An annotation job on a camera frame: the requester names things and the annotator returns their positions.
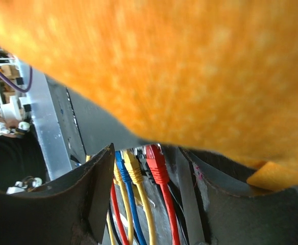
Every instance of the red ethernet cable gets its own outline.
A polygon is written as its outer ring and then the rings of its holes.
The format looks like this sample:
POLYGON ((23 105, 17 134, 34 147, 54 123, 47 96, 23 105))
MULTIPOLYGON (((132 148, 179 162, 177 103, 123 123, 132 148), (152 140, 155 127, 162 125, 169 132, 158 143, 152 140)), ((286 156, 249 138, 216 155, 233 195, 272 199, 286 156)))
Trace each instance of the red ethernet cable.
POLYGON ((167 186, 167 183, 169 182, 169 176, 165 164, 165 158, 162 155, 160 149, 154 144, 146 145, 145 150, 148 166, 154 176, 155 182, 160 185, 163 192, 163 197, 169 217, 170 229, 173 237, 173 245, 180 245, 181 243, 174 205, 167 186))
POLYGON ((127 235, 125 233, 124 226, 123 226, 122 220, 120 218, 120 214, 119 214, 119 208, 118 208, 118 203, 117 203, 117 198, 116 198, 114 182, 113 182, 112 188, 110 190, 110 197, 112 199, 113 210, 114 210, 114 213, 115 213, 117 226, 118 226, 118 229, 119 229, 120 236, 122 238, 123 245, 129 245, 129 240, 128 240, 127 235))

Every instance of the blue cable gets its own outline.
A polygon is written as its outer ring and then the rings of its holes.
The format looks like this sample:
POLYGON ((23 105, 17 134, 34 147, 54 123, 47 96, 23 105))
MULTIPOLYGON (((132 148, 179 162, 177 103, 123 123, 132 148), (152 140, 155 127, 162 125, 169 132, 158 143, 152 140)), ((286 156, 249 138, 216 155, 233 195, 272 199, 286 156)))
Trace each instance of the blue cable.
POLYGON ((129 202, 131 206, 131 213, 134 221, 134 229, 138 235, 140 245, 147 245, 140 226, 140 220, 137 212, 137 206, 135 204, 131 177, 124 165, 124 160, 122 159, 121 153, 119 151, 115 152, 115 158, 116 158, 116 165, 120 171, 120 174, 122 175, 122 180, 125 183, 125 186, 127 188, 129 202))

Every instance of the orange cloth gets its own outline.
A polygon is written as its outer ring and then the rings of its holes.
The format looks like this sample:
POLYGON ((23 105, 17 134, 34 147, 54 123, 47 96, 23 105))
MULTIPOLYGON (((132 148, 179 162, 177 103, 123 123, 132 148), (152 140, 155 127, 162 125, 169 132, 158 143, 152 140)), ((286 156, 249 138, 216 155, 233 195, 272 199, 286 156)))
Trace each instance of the orange cloth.
POLYGON ((0 46, 140 137, 298 170, 298 0, 0 0, 0 46))
POLYGON ((298 170, 268 162, 250 176, 247 182, 265 189, 280 190, 298 185, 298 170))

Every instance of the purple wire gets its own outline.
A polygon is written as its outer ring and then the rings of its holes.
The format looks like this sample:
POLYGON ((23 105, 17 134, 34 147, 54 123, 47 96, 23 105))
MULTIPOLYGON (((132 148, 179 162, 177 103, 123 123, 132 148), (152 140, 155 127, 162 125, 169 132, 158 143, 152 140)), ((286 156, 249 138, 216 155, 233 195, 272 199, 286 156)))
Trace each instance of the purple wire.
POLYGON ((29 75, 29 83, 26 89, 22 89, 20 87, 18 87, 17 85, 15 85, 14 83, 12 83, 7 77, 5 77, 5 75, 3 73, 0 72, 0 78, 7 83, 10 87, 14 88, 17 91, 20 91, 22 93, 26 93, 29 92, 31 85, 32 85, 32 67, 30 66, 30 75, 29 75))

